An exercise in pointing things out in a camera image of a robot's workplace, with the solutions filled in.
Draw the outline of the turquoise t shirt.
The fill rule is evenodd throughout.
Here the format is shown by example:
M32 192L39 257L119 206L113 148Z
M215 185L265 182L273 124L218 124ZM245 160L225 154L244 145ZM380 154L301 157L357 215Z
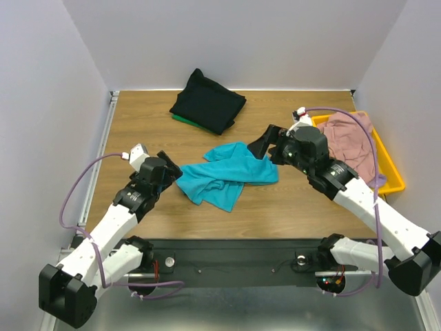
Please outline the turquoise t shirt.
M177 186L200 205L207 202L231 212L246 184L271 185L279 180L278 168L268 157L257 159L243 142L217 146L203 156L204 163L181 166Z

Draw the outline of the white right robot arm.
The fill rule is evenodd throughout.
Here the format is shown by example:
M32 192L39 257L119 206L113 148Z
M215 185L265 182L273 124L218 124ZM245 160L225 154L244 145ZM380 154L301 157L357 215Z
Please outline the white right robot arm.
M387 276L402 292L418 296L440 272L440 233L429 233L392 208L345 162L330 157L327 138L318 128L293 131L270 125L247 146L257 158L295 167L310 186L350 211L378 236L376 244L341 234L324 238L317 261L325 269L351 265Z

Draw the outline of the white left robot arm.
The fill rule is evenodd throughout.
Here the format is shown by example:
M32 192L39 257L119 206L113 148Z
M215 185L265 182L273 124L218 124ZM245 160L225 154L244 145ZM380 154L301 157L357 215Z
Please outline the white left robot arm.
M127 273L151 270L153 279L128 283L132 295L145 298L159 281L160 264L154 246L146 239L123 236L153 209L161 193L182 176L181 169L164 151L150 156L138 144L119 157L133 167L129 183L116 193L104 217L83 241L56 265L47 264L39 273L39 307L78 329L92 316L98 300Z

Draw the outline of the pink t shirt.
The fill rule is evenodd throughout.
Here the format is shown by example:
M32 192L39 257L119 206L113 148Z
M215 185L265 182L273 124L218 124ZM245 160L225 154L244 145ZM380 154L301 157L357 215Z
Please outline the pink t shirt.
M365 131L356 121L336 112L317 128L327 138L330 157L344 161L366 183L375 177L373 150Z

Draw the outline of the folded green t shirt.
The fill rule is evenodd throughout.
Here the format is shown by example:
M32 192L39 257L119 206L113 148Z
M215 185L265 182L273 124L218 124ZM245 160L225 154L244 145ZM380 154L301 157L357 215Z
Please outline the folded green t shirt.
M195 123L193 121L190 121L189 119L186 119L184 117L178 116L177 114L173 114L172 115L172 119L176 120L176 121L179 121L181 123L185 123L185 124L194 126L196 128L201 128L201 129L205 130L205 128L203 126L201 126L201 125L199 125L199 124L197 124L197 123Z

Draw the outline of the folded black t shirt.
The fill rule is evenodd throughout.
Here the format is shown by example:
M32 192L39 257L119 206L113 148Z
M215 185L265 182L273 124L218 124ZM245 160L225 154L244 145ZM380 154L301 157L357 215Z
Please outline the folded black t shirt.
M170 112L221 135L234 125L246 98L206 77L200 69L189 76Z

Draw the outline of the lavender t shirt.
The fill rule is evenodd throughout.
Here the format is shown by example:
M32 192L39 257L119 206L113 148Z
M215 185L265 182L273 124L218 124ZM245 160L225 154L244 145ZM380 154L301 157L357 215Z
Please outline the lavender t shirt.
M377 177L374 177L367 185L374 190L375 188L380 189L387 183L387 176L384 174L379 174Z

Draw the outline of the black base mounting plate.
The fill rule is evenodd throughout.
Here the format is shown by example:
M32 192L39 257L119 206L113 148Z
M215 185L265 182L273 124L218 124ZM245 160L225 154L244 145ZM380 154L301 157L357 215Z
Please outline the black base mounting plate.
M188 288L233 288L258 286L315 287L314 275L295 272L356 270L354 265L333 265L320 259L319 239L152 239L153 257L130 272L153 272L151 278L126 278L136 283L182 281ZM277 272L270 274L271 269ZM190 271L226 270L191 275ZM165 279L157 279L163 274Z

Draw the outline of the yellow plastic tray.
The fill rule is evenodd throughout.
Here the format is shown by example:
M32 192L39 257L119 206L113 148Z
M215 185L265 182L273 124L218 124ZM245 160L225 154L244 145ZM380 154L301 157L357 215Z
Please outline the yellow plastic tray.
M311 120L313 125L317 127L319 123L327 121L330 116L331 114L314 116L311 118ZM387 149L376 132L368 114L363 111L358 111L354 112L353 116L362 123L359 126L365 131L365 134L369 133L371 135L371 138L376 145L379 174L384 174L387 176L387 183L378 189L378 194L381 197L385 197L388 194L403 191L405 189L404 181L402 180L402 177L393 163L392 158L389 156Z

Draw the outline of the aluminium front frame rail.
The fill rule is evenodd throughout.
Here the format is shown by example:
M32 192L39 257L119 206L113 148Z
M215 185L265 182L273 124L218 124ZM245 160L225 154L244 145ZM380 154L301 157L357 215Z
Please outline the aluminium front frame rail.
M220 273L224 273L224 274L229 274L229 272L227 272L226 270L222 271L222 270L202 270L202 269L196 269L193 271L190 271L191 275L203 275L203 274L207 274L207 271L210 272L220 272ZM276 271L274 268L271 269L270 274L276 274L277 272L281 272L282 270L280 269L279 271ZM314 275L315 277L332 277L332 278L340 278L341 276L344 277L349 277L352 275L367 275L369 276L370 273L367 271L361 271L361 270L346 270L343 271L323 271L323 272L295 272L295 275L297 276L306 276L306 275ZM159 274L159 276L157 276L157 279L165 279L165 276L176 276L175 274L163 274L161 276L161 274ZM123 277L126 278L140 278L140 279L147 279L147 278L151 278L153 280L155 280L155 275L153 272L128 272L126 273ZM184 276L178 276L178 279L183 279Z

